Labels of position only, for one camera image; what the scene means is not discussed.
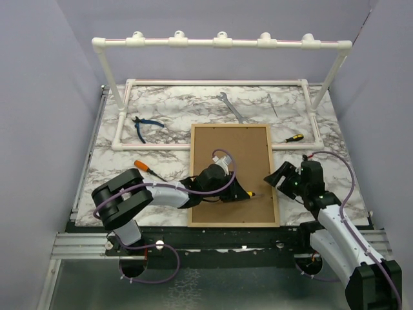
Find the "small yellow screwdriver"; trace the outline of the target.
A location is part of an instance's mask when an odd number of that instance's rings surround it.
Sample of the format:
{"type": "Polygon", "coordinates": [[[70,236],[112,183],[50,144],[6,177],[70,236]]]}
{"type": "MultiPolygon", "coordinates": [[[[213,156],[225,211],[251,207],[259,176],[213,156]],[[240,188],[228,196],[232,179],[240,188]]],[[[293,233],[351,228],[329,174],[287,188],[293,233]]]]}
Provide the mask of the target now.
{"type": "Polygon", "coordinates": [[[264,194],[257,194],[257,193],[255,193],[255,192],[250,192],[250,191],[248,191],[247,194],[248,194],[251,198],[253,198],[253,197],[261,198],[261,197],[264,196],[264,194]]]}

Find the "wooden picture frame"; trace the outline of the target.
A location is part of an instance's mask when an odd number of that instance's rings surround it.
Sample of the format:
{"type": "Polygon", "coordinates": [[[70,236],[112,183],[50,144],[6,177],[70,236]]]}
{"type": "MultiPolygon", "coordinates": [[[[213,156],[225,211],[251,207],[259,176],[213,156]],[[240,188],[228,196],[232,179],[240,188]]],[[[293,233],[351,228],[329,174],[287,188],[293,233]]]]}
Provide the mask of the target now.
{"type": "Polygon", "coordinates": [[[279,227],[275,188],[264,179],[275,171],[269,125],[193,124],[190,175],[212,163],[213,156],[229,152],[240,185],[256,195],[249,200],[202,202],[188,210],[190,227],[279,227]]]}

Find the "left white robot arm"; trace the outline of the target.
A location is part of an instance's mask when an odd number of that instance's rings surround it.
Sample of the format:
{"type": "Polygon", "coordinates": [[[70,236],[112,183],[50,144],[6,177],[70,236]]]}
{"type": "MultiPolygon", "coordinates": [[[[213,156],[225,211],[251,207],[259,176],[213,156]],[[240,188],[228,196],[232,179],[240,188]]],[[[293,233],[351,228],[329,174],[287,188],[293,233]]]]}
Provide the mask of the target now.
{"type": "Polygon", "coordinates": [[[238,202],[249,200],[254,192],[239,184],[234,172],[211,164],[197,176],[179,181],[155,182],[145,179],[138,169],[128,169],[94,189],[94,217],[120,239],[125,253],[137,254],[143,235],[134,217],[149,205],[189,209],[202,202],[238,202]]]}

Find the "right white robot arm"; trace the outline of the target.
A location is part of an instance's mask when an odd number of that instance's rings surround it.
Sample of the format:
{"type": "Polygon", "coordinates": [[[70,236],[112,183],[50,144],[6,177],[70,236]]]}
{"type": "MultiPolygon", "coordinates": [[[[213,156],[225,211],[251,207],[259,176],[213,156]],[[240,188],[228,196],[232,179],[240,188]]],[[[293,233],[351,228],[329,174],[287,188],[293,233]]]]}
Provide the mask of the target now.
{"type": "Polygon", "coordinates": [[[290,199],[300,197],[315,220],[302,223],[297,247],[313,250],[329,264],[345,288],[351,309],[402,309],[402,271],[386,260],[350,221],[338,197],[325,188],[318,161],[300,167],[284,162],[264,181],[290,199]]]}

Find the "black yellow screwdriver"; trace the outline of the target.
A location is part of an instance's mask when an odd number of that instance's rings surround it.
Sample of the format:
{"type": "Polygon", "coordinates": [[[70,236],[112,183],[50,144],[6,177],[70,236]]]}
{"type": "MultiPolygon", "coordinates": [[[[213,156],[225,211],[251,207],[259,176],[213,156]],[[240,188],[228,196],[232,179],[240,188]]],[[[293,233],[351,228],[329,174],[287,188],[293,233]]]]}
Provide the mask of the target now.
{"type": "Polygon", "coordinates": [[[291,136],[287,139],[284,140],[285,143],[292,143],[292,142],[297,142],[297,141],[301,141],[304,139],[304,135],[303,134],[296,134],[294,136],[291,136]]]}

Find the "large grey wrench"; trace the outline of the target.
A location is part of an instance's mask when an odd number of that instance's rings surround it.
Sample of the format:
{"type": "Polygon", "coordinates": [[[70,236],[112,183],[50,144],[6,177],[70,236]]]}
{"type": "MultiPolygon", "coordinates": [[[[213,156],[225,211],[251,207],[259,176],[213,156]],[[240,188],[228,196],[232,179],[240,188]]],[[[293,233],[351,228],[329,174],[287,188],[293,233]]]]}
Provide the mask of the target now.
{"type": "Polygon", "coordinates": [[[217,96],[217,99],[222,101],[229,108],[229,110],[233,113],[233,115],[235,115],[239,123],[248,123],[247,119],[243,117],[233,106],[233,104],[231,104],[231,102],[228,100],[227,94],[225,92],[220,92],[220,95],[217,96]]]}

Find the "white PVC pipe rack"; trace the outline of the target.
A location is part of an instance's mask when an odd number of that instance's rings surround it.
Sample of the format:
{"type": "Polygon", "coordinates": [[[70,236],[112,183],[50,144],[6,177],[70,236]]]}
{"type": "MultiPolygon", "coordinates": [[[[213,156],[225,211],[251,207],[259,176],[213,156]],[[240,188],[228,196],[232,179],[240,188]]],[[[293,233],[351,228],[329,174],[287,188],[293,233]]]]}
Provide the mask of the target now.
{"type": "Polygon", "coordinates": [[[307,114],[314,135],[312,143],[275,143],[271,145],[272,150],[321,150],[324,147],[323,138],[316,120],[316,111],[328,88],[332,84],[339,69],[350,54],[353,44],[351,41],[320,41],[312,34],[305,34],[302,39],[297,40],[277,40],[271,37],[268,32],[264,32],[257,39],[232,39],[224,31],[220,31],[212,39],[189,39],[184,32],[178,30],[174,36],[169,38],[145,38],[144,35],[136,31],[131,37],[125,39],[106,39],[95,37],[92,39],[92,46],[99,62],[102,66],[105,77],[108,81],[109,89],[112,91],[118,109],[118,121],[115,136],[112,140],[114,151],[124,150],[189,150],[187,143],[176,144],[125,144],[121,141],[123,126],[128,114],[128,102],[130,92],[134,86],[231,86],[231,87],[255,87],[271,86],[286,87],[298,86],[303,89],[307,114]],[[112,47],[143,48],[143,47],[212,47],[220,49],[231,48],[258,48],[258,49],[300,49],[300,50],[335,50],[337,58],[329,70],[321,88],[315,98],[310,96],[309,84],[306,79],[290,80],[176,80],[176,79],[128,79],[125,83],[125,92],[120,94],[112,69],[106,56],[106,50],[112,47]]]}

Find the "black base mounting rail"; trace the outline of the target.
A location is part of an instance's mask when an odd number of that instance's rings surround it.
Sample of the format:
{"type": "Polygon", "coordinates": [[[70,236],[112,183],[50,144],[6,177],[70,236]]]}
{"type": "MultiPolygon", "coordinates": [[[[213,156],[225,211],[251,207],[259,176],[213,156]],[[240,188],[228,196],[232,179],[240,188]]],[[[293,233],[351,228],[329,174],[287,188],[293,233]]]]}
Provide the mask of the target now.
{"type": "Polygon", "coordinates": [[[295,268],[320,272],[320,255],[303,240],[299,227],[191,228],[143,227],[140,249],[123,247],[108,236],[105,254],[149,269],[295,268]]]}

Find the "orange handled screwdriver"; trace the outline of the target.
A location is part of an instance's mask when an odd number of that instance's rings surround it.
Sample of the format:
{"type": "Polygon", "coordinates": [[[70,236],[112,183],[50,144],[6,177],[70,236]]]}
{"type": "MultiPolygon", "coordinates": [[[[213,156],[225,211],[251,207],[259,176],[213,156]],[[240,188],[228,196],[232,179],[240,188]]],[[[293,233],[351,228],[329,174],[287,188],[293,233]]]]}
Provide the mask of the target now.
{"type": "Polygon", "coordinates": [[[148,165],[146,165],[142,161],[135,160],[134,165],[138,169],[150,174],[151,176],[155,176],[156,178],[160,179],[161,181],[166,182],[166,180],[164,178],[162,178],[160,175],[158,175],[156,172],[154,172],[148,165]]]}

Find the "blue handled pliers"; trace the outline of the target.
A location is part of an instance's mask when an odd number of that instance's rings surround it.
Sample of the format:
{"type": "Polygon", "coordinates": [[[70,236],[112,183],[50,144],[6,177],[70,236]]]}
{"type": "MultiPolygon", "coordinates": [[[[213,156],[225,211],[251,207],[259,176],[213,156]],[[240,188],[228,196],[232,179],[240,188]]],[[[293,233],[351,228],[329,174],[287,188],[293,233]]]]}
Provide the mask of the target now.
{"type": "Polygon", "coordinates": [[[150,120],[150,119],[145,119],[145,118],[139,118],[139,117],[135,117],[133,120],[134,122],[134,127],[136,128],[136,132],[137,132],[137,136],[140,140],[141,143],[146,144],[145,139],[143,138],[142,134],[141,134],[141,125],[154,125],[160,128],[164,128],[165,126],[158,122],[158,121],[154,121],[154,120],[150,120]]]}

